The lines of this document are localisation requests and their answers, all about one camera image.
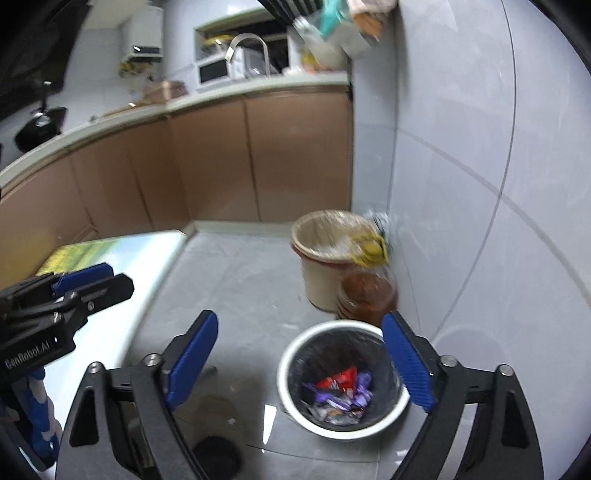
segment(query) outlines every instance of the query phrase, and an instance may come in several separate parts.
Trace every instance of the countertop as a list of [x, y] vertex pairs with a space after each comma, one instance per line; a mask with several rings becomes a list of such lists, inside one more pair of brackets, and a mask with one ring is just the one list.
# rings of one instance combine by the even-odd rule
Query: countertop
[[[61, 426], [66, 419], [80, 380], [91, 362], [99, 361], [105, 368], [123, 365], [136, 330], [150, 301], [166, 278], [180, 254], [186, 237], [181, 232], [144, 233], [62, 247], [57, 252], [66, 255], [50, 257], [43, 271], [69, 270], [108, 262], [115, 274], [125, 273], [134, 282], [132, 297], [111, 308], [91, 315], [88, 323], [74, 336], [76, 350], [45, 367], [47, 395], [54, 404], [54, 416]], [[53, 479], [55, 466], [42, 473], [42, 478]]]
[[203, 103], [249, 93], [272, 92], [308, 86], [347, 86], [349, 83], [349, 75], [346, 72], [278, 75], [270, 79], [261, 78], [231, 83], [205, 93], [183, 96], [165, 105], [150, 105], [116, 113], [68, 130], [24, 154], [0, 172], [0, 187], [4, 188], [28, 170], [38, 167], [45, 159], [60, 154], [64, 150], [67, 151], [70, 147], [85, 139], [98, 137], [103, 132], [121, 129], [126, 125], [140, 124], [151, 118], [164, 117], [171, 113], [197, 107]]

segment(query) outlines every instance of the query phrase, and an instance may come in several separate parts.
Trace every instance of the glass jar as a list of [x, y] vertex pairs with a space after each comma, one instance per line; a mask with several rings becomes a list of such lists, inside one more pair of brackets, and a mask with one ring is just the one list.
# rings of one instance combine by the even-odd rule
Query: glass jar
[[384, 239], [364, 240], [347, 269], [337, 295], [338, 317], [381, 327], [384, 316], [398, 307], [396, 282], [388, 269]]

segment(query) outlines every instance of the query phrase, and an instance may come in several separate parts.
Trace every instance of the white microwave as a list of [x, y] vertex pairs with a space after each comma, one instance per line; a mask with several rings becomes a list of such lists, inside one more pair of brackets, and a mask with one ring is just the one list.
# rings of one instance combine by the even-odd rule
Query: white microwave
[[265, 73], [265, 59], [261, 52], [238, 47], [232, 62], [225, 53], [216, 53], [195, 63], [197, 90], [221, 83], [240, 80]]

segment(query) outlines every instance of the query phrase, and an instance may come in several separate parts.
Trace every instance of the kitchen cabinet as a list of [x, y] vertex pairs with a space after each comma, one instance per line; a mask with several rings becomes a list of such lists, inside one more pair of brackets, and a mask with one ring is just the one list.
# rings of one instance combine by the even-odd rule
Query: kitchen cabinet
[[0, 202], [0, 288], [33, 276], [56, 248], [92, 230], [70, 159], [35, 172]]
[[258, 220], [242, 101], [183, 113], [171, 127], [193, 220]]
[[71, 157], [82, 201], [101, 238], [153, 231], [128, 157], [128, 134], [96, 141]]
[[345, 92], [245, 100], [261, 220], [350, 209], [352, 107]]
[[166, 120], [131, 128], [122, 138], [154, 229], [181, 230], [190, 222], [183, 181]]

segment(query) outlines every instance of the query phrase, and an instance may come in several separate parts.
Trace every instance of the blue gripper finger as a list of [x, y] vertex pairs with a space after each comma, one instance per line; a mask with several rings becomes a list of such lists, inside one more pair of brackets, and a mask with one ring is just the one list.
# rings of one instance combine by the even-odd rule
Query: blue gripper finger
[[205, 310], [185, 335], [175, 337], [163, 356], [178, 344], [187, 341], [177, 362], [168, 373], [165, 402], [170, 411], [187, 401], [209, 354], [217, 340], [218, 323], [215, 313]]
[[411, 401], [430, 413], [437, 403], [432, 392], [431, 374], [391, 313], [384, 317], [382, 334], [394, 368], [402, 377]]
[[76, 272], [62, 275], [51, 288], [56, 297], [63, 297], [66, 292], [76, 290], [90, 283], [94, 283], [104, 278], [113, 277], [113, 267], [108, 263], [100, 263], [92, 267], [85, 268]]

